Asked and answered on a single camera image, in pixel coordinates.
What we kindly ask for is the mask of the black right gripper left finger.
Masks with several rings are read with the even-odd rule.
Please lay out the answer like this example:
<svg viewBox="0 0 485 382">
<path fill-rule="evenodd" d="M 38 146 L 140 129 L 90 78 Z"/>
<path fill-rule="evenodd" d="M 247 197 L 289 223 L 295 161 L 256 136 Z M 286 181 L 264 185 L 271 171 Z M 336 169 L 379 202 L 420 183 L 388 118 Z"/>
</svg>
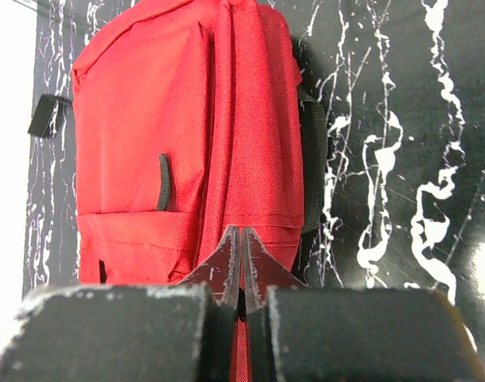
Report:
<svg viewBox="0 0 485 382">
<path fill-rule="evenodd" d="M 0 381 L 233 381 L 239 229 L 177 285 L 43 287 L 0 351 Z"/>
</svg>

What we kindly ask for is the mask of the red student backpack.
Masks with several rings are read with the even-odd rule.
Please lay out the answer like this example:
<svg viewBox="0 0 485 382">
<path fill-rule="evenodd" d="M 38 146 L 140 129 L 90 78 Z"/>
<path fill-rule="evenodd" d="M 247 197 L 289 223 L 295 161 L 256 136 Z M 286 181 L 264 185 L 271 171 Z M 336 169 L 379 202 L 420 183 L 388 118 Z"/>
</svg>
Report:
<svg viewBox="0 0 485 382">
<path fill-rule="evenodd" d="M 291 275 L 320 223 L 328 139 L 289 25 L 259 1 L 39 1 L 24 292 L 177 285 L 239 229 Z"/>
</svg>

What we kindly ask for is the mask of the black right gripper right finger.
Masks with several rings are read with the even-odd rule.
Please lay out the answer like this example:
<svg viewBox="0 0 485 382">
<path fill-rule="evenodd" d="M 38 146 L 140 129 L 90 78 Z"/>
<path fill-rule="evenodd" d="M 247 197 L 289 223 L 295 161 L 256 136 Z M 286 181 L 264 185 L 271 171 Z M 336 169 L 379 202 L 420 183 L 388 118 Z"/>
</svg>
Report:
<svg viewBox="0 0 485 382">
<path fill-rule="evenodd" d="M 242 233 L 252 381 L 485 381 L 459 311 L 422 289 L 312 289 Z"/>
</svg>

